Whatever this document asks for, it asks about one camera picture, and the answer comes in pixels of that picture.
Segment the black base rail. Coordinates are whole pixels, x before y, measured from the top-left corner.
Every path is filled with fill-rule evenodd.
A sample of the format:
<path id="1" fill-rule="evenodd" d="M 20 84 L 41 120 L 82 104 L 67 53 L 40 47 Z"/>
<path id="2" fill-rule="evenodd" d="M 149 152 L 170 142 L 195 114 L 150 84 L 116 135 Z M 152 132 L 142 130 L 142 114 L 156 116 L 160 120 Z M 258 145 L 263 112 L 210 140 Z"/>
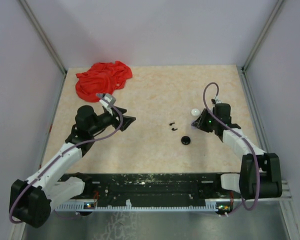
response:
<path id="1" fill-rule="evenodd" d="M 240 194 L 222 189 L 219 173 L 83 173 L 88 187 L 75 200 L 99 207 L 204 207 L 206 200 L 228 202 Z"/>

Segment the purple earbud case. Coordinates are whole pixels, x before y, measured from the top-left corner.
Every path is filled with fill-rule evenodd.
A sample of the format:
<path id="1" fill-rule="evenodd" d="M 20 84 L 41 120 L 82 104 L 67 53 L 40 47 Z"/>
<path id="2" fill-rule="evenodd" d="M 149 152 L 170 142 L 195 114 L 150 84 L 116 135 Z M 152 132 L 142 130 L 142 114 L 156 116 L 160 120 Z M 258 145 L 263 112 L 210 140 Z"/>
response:
<path id="1" fill-rule="evenodd" d="M 191 126 L 193 127 L 193 129 L 198 129 L 198 123 L 196 121 L 192 122 Z"/>

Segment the red cloth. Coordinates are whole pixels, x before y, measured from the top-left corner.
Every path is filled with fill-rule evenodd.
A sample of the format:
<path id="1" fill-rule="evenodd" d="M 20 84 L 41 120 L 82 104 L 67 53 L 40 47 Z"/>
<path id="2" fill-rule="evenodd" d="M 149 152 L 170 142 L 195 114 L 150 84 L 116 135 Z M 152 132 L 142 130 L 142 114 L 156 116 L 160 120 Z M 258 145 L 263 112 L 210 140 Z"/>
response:
<path id="1" fill-rule="evenodd" d="M 121 61 L 98 62 L 85 72 L 77 73 L 75 91 L 79 98 L 89 103 L 100 101 L 97 94 L 113 94 L 125 87 L 133 77 L 132 70 Z"/>

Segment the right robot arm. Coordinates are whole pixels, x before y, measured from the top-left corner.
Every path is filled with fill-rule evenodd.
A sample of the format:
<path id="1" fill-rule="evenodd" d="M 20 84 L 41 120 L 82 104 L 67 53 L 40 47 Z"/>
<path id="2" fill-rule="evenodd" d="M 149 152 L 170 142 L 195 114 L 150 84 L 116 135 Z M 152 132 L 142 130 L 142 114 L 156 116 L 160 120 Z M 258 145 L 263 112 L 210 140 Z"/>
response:
<path id="1" fill-rule="evenodd" d="M 206 108 L 191 124 L 206 133 L 214 133 L 230 147 L 241 160 L 240 173 L 224 173 L 213 185 L 213 192 L 225 198 L 231 191 L 245 200 L 279 198 L 282 195 L 282 178 L 279 156 L 267 153 L 244 135 L 241 127 L 232 123 L 231 106 L 217 103 L 210 113 Z"/>

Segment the white earbud case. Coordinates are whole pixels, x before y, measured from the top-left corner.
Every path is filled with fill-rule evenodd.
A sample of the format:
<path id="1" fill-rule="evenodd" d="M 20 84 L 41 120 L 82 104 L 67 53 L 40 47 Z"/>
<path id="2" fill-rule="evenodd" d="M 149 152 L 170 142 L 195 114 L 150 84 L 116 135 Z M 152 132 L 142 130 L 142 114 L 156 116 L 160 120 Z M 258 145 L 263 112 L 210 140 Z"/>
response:
<path id="1" fill-rule="evenodd" d="M 201 114 L 201 111 L 197 108 L 193 108 L 191 111 L 190 111 L 190 114 L 193 116 L 193 117 L 198 117 L 200 116 Z"/>

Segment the black earbud case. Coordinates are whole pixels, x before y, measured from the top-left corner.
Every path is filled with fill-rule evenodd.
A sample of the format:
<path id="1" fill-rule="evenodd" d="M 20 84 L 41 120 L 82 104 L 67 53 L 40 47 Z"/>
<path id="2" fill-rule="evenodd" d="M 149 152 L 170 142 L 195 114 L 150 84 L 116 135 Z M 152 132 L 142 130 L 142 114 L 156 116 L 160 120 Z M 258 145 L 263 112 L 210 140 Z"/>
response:
<path id="1" fill-rule="evenodd" d="M 191 138 L 189 136 L 185 135 L 181 138 L 180 141 L 183 145 L 189 145 L 191 143 Z"/>

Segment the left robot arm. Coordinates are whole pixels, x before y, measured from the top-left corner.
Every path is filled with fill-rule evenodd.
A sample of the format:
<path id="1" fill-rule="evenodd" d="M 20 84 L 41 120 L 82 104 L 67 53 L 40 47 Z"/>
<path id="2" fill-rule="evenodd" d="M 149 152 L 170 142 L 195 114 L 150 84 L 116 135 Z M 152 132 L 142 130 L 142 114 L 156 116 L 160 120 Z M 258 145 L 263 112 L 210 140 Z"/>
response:
<path id="1" fill-rule="evenodd" d="M 56 155 L 26 180 L 17 179 L 11 186 L 9 220 L 13 224 L 26 223 L 34 228 L 41 227 L 59 205 L 73 197 L 91 197 L 94 186 L 82 175 L 59 179 L 66 171 L 81 160 L 97 142 L 98 132 L 112 126 L 125 131 L 136 118 L 126 116 L 126 109 L 111 105 L 97 115 L 90 105 L 77 110 L 75 124 Z"/>

